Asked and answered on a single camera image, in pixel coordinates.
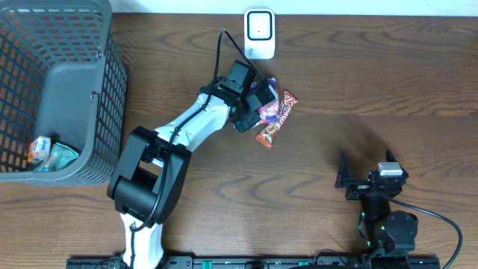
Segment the small orange snack box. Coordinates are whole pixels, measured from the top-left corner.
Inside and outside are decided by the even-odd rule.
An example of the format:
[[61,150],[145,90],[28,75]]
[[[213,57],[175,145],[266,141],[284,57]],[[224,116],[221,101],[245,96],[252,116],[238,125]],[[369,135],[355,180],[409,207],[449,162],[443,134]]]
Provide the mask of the small orange snack box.
[[28,163],[36,164],[49,158],[51,138],[39,136],[32,141],[28,150]]

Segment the red orange candy bar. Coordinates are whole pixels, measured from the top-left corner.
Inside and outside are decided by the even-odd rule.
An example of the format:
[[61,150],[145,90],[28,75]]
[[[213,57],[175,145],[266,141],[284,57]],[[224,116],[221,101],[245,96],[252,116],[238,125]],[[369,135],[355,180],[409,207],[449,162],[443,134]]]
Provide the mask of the red orange candy bar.
[[276,136],[288,118],[292,107],[298,103],[298,98],[295,97],[289,90],[284,91],[283,99],[279,106],[278,120],[275,123],[268,124],[257,136],[256,140],[268,149],[272,149],[273,142]]

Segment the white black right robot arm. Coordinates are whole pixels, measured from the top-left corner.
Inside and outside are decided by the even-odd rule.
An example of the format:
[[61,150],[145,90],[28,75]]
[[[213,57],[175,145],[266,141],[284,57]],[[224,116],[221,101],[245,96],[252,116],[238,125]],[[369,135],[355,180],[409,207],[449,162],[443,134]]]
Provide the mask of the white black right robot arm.
[[363,268],[410,268],[408,254],[415,249],[418,218],[406,211],[391,210],[390,202],[400,194],[409,177],[391,151],[370,171],[367,179],[355,179],[342,154],[335,187],[345,190],[346,200],[361,203],[358,230],[367,240],[361,255]]

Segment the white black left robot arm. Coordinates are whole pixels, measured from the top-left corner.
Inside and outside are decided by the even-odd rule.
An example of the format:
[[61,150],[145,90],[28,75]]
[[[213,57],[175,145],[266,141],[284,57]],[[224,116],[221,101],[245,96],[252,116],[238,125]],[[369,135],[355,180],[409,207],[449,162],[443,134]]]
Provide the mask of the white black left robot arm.
[[121,268],[157,268],[164,257],[164,222],[175,208],[193,151],[227,123],[244,133],[261,119],[278,93],[251,65],[235,61],[226,77],[201,87],[180,116],[154,130],[135,128],[108,184],[125,226]]

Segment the red purple snack packet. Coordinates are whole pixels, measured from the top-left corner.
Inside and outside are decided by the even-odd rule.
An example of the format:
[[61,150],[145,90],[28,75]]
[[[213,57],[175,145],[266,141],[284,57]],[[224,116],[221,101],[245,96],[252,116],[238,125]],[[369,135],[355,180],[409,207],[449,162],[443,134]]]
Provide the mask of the red purple snack packet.
[[267,82],[269,88],[275,91],[275,99],[258,109],[260,120],[256,125],[275,123],[279,118],[279,87],[275,78],[268,78]]

